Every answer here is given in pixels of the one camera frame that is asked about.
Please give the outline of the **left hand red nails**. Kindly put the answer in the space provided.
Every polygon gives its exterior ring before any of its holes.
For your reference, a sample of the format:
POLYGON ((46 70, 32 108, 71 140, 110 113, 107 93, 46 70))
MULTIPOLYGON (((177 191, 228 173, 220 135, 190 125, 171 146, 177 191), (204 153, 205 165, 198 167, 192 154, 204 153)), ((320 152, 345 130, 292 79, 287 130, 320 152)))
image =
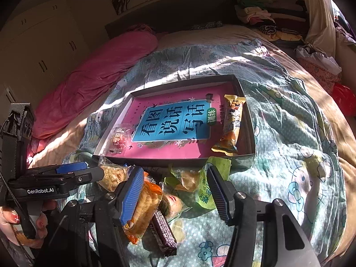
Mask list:
MULTIPOLYGON (((57 202, 54 200, 48 200, 43 202, 42 211, 54 210, 57 207, 57 202)), ((7 239, 19 246, 19 242, 16 239, 15 232, 13 230, 14 225, 20 223, 19 215, 9 207, 1 207, 1 231, 7 237, 7 239)), ((44 213, 36 220, 37 225, 37 238, 25 242, 24 245, 31 248, 40 248, 43 245, 44 238, 47 236, 47 224, 48 220, 44 213)))

